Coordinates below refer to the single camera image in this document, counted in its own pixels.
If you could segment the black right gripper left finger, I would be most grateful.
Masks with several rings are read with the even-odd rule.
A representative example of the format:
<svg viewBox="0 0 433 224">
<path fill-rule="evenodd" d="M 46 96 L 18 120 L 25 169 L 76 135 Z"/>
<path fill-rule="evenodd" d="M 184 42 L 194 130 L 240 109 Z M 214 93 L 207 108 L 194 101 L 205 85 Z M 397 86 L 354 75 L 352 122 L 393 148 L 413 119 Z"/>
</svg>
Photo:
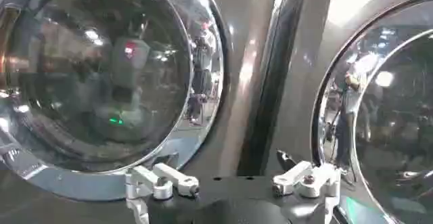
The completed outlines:
<svg viewBox="0 0 433 224">
<path fill-rule="evenodd" d="M 144 198 L 166 201 L 177 192 L 186 198 L 196 198 L 200 192 L 197 177 L 186 175 L 164 162 L 157 162 L 150 168 L 137 165 L 128 169 L 125 175 L 126 206 L 133 212 L 137 224 L 149 224 L 150 214 Z"/>
</svg>

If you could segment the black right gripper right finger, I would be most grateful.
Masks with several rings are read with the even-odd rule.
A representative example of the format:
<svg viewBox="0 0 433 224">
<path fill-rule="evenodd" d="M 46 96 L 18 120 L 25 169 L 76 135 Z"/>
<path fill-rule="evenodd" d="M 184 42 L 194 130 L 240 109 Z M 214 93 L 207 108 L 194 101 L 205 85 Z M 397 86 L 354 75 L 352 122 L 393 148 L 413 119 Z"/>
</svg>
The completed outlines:
<svg viewBox="0 0 433 224">
<path fill-rule="evenodd" d="M 306 199 L 325 197 L 323 223 L 332 222 L 334 208 L 340 203 L 341 170 L 329 163 L 314 166 L 311 162 L 296 162 L 282 150 L 276 156 L 284 174 L 274 176 L 272 186 L 277 197 L 295 192 Z"/>
</svg>

